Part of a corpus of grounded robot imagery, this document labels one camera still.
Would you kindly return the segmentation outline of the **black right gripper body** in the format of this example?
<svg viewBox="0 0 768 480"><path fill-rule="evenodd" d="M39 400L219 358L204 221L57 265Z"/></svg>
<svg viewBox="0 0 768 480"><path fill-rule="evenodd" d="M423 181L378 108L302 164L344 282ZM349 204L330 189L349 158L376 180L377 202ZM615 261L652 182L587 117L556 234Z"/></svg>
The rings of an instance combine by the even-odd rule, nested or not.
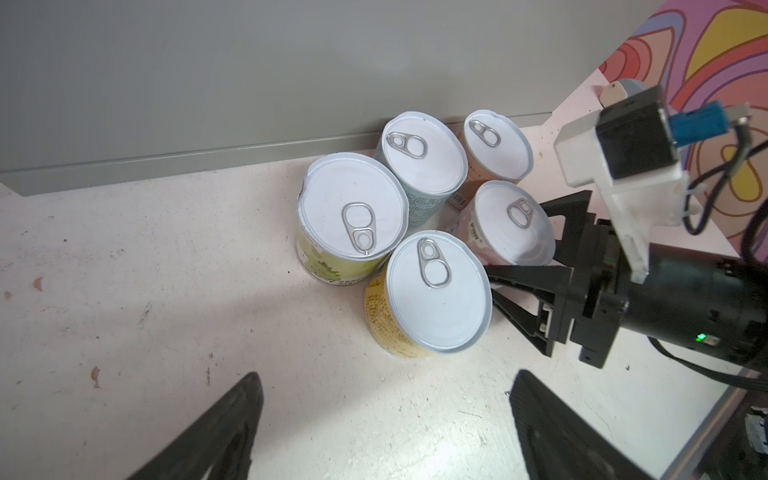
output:
<svg viewBox="0 0 768 480"><path fill-rule="evenodd" d="M556 266L540 273L537 335L580 346L580 359L604 366L620 330L749 369L767 366L767 274L743 260L654 244L641 283L609 222L568 219Z"/></svg>

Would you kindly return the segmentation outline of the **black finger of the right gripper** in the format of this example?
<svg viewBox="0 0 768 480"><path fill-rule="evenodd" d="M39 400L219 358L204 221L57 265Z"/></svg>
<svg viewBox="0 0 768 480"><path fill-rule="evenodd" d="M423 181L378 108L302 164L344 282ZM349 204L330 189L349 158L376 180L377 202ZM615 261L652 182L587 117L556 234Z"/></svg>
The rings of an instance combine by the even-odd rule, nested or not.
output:
<svg viewBox="0 0 768 480"><path fill-rule="evenodd" d="M565 344L572 319L566 315L573 269L566 266L485 266L492 302L533 347L551 357Z"/></svg>
<svg viewBox="0 0 768 480"><path fill-rule="evenodd" d="M564 218L562 236L556 241L554 254L554 260L562 265L575 265L585 226L594 222L594 215L588 212L591 197L591 190L582 190L541 204L548 217Z"/></svg>

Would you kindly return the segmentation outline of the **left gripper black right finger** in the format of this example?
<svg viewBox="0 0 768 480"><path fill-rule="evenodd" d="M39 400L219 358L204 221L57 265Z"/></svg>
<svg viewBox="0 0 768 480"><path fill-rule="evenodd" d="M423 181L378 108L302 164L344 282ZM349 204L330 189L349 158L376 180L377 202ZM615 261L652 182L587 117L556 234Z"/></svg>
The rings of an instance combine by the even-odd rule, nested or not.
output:
<svg viewBox="0 0 768 480"><path fill-rule="evenodd" d="M648 479L533 373L521 370L509 394L531 479Z"/></svg>

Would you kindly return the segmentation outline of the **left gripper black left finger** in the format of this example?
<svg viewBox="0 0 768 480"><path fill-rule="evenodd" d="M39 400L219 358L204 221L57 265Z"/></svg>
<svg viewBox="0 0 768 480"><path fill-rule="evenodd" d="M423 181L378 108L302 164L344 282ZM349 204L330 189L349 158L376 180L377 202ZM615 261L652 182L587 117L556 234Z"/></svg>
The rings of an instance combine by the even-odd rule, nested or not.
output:
<svg viewBox="0 0 768 480"><path fill-rule="evenodd" d="M264 404L260 377L244 375L133 479L246 479Z"/></svg>

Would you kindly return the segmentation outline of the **pink can fruit print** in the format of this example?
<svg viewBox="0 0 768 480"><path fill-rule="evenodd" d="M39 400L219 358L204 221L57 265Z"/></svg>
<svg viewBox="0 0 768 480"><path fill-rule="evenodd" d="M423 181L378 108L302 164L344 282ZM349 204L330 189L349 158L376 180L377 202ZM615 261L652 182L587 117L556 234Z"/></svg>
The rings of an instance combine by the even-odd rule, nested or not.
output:
<svg viewBox="0 0 768 480"><path fill-rule="evenodd" d="M526 191L507 181L480 186L449 232L483 265L546 266L556 250L548 215Z"/></svg>

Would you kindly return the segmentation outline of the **orange pink can pull tab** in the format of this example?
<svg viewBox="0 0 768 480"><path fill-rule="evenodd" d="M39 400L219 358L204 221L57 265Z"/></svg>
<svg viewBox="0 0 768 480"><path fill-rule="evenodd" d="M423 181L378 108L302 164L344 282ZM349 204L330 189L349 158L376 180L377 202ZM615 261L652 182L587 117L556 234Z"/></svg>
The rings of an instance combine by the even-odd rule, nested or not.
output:
<svg viewBox="0 0 768 480"><path fill-rule="evenodd" d="M468 174L448 200L454 210L465 208L487 181L517 184L533 170L533 151L525 134L510 119L492 110L481 109L468 115L457 138L467 155Z"/></svg>

